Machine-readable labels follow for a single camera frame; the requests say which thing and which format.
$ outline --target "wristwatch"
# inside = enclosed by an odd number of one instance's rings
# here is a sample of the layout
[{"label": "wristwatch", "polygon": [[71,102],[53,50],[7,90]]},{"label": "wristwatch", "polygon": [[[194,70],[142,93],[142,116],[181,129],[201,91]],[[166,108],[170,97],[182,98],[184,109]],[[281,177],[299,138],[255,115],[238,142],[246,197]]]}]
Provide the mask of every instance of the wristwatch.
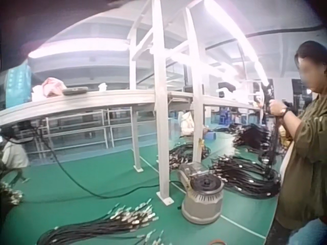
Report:
[{"label": "wristwatch", "polygon": [[281,118],[283,118],[285,116],[285,114],[290,111],[290,108],[289,107],[285,107],[285,108],[282,108],[281,110]]}]

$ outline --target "woman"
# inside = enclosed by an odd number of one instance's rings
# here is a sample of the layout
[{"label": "woman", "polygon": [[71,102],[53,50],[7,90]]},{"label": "woman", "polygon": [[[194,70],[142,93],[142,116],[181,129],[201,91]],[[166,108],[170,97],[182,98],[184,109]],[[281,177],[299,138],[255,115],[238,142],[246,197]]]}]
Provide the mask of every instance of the woman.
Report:
[{"label": "woman", "polygon": [[14,185],[19,179],[23,182],[28,181],[22,175],[22,168],[29,165],[29,159],[22,145],[19,144],[13,128],[2,128],[0,136],[5,143],[1,160],[1,178],[9,172],[16,171],[17,176],[11,181],[10,185]]},{"label": "woman", "polygon": [[271,114],[283,120],[293,142],[281,166],[282,188],[266,244],[287,244],[291,234],[314,220],[320,226],[312,229],[312,237],[319,236],[318,230],[323,234],[327,226],[327,49],[305,42],[295,63],[306,86],[318,97],[299,117],[283,102],[270,101]]}]

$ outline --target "ceiling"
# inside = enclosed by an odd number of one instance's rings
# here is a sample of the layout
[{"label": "ceiling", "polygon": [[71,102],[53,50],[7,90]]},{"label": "ceiling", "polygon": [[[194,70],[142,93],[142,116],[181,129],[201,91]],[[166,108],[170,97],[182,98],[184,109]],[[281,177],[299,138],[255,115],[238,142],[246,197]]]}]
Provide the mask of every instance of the ceiling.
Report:
[{"label": "ceiling", "polygon": [[[186,31],[182,12],[190,0],[161,0],[163,22],[174,21],[165,30],[166,48],[174,48],[186,40]],[[279,29],[309,28],[320,25],[314,12],[305,1],[294,0],[217,0],[219,5],[239,25],[244,34]],[[98,14],[64,30],[50,41],[104,37],[126,39],[130,27],[137,19],[144,0],[132,1],[121,8]],[[196,5],[192,17],[198,41],[205,47],[233,39],[230,33],[216,22],[206,11],[203,3]],[[137,33],[140,41],[151,28],[151,11],[142,21]],[[294,54],[298,46],[307,40],[319,41],[327,46],[325,29],[310,32],[278,33],[249,38],[268,78],[297,78]],[[243,68],[241,55],[236,42],[229,42],[206,51],[207,63],[227,62]],[[99,84],[106,82],[113,88],[128,87],[129,52],[82,52],[78,54],[53,55],[39,59],[30,59],[31,69],[38,83],[47,77],[62,79],[67,85]],[[248,78],[257,75],[251,64],[246,63]],[[145,51],[137,61],[137,80],[139,86],[151,88],[153,85],[152,55]],[[169,89],[180,89],[184,85],[184,69],[180,64],[169,68]]]}]

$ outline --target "white floor line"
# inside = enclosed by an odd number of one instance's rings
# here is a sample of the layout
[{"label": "white floor line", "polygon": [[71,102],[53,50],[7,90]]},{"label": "white floor line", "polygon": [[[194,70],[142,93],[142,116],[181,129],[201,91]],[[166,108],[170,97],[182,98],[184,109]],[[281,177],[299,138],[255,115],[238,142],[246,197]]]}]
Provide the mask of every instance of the white floor line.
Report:
[{"label": "white floor line", "polygon": [[[143,157],[141,157],[141,156],[140,156],[140,158],[141,158],[141,160],[144,161],[144,162],[145,162],[145,163],[146,163],[150,168],[152,168],[154,171],[156,171],[157,173],[159,173],[159,171],[158,171],[154,166],[152,166],[152,165],[151,165],[147,160],[145,160],[145,159],[144,159]],[[176,184],[174,184],[174,183],[171,183],[171,184],[172,184],[173,186],[175,186],[177,189],[179,189],[181,192],[183,192],[183,193],[185,194],[185,191],[184,191],[183,189],[181,189],[178,185],[176,185]],[[226,221],[232,223],[233,225],[235,225],[235,226],[237,226],[237,227],[239,227],[239,228],[241,228],[241,229],[243,229],[243,230],[245,230],[245,231],[247,231],[247,232],[249,232],[249,233],[251,233],[251,234],[257,236],[257,237],[260,237],[260,238],[262,238],[262,239],[266,239],[265,236],[260,235],[260,234],[254,232],[254,231],[251,231],[251,230],[245,228],[244,226],[241,226],[241,225],[237,224],[236,222],[230,220],[229,218],[227,218],[227,217],[225,217],[225,216],[223,216],[223,215],[221,215],[221,217],[222,217],[224,220],[226,220]]]}]

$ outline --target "teal banner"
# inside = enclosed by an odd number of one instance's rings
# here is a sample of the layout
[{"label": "teal banner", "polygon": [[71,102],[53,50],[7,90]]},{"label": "teal banner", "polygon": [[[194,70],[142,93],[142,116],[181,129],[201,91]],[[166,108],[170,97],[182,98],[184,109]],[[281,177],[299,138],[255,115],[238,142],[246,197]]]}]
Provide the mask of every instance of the teal banner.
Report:
[{"label": "teal banner", "polygon": [[31,101],[31,69],[27,62],[8,71],[6,77],[6,108]]}]

